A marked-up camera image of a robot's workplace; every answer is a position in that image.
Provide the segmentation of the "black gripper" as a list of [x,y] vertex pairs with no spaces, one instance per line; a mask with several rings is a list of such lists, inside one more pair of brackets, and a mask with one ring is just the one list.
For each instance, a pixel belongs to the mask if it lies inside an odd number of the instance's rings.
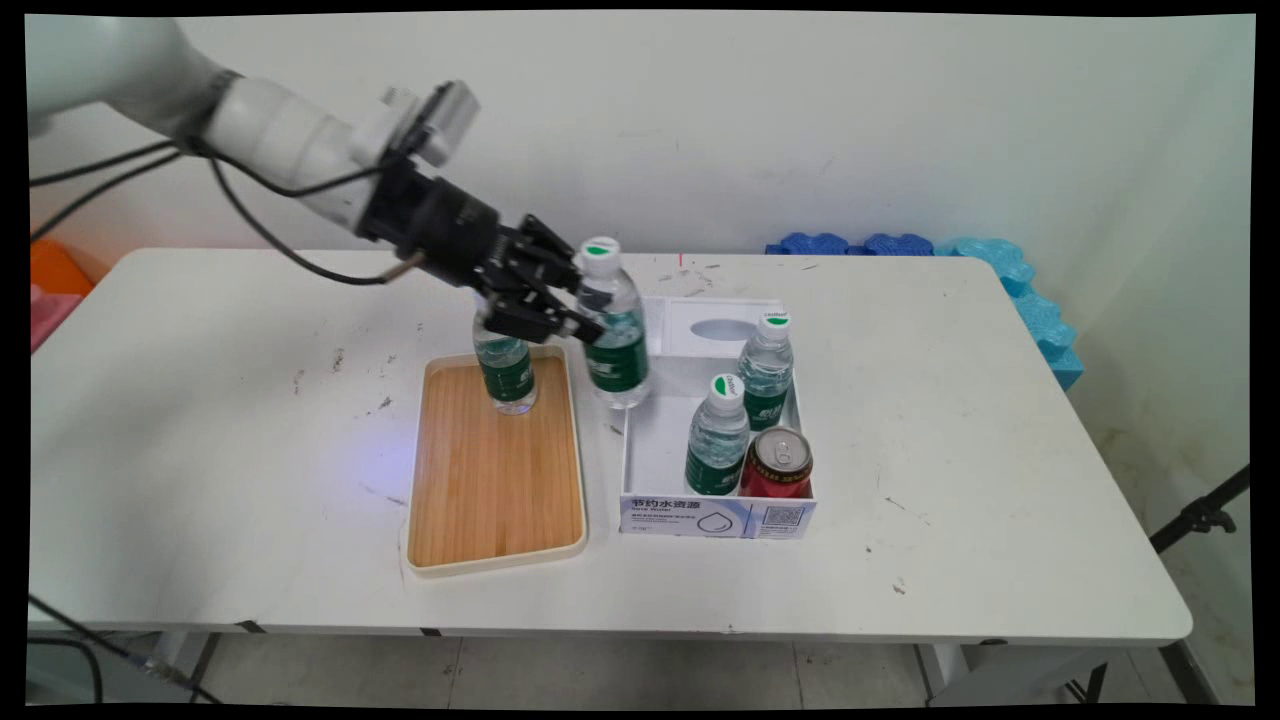
[[[585,345],[605,334],[602,323],[552,292],[576,295],[582,273],[573,249],[549,225],[527,214],[513,234],[494,208],[447,179],[425,176],[408,158],[392,158],[380,168],[358,237],[390,243],[399,260],[413,260],[449,286],[480,290],[483,325],[493,333],[530,343],[571,337]],[[506,260],[511,241],[512,269]]]

